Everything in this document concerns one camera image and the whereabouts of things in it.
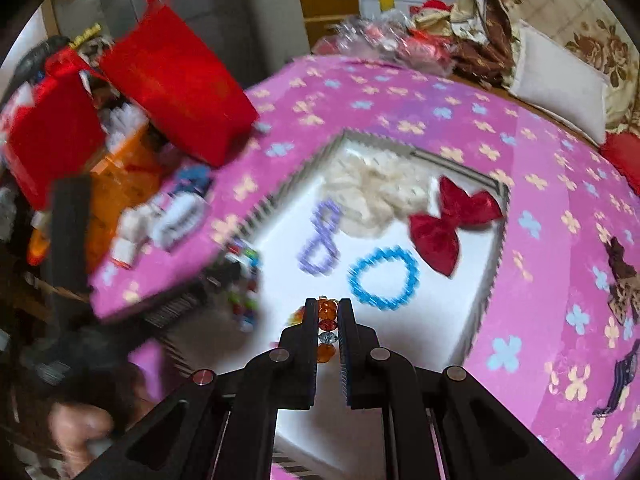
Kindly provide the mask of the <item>person left hand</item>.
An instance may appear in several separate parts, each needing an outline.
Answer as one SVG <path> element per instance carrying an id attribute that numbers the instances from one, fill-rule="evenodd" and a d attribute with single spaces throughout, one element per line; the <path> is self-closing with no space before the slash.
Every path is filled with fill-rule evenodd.
<path id="1" fill-rule="evenodd" d="M 53 442 L 61 451 L 70 478 L 75 478 L 93 461 L 88 442 L 106 438 L 113 429 L 107 411 L 86 404 L 53 404 L 49 418 Z"/>

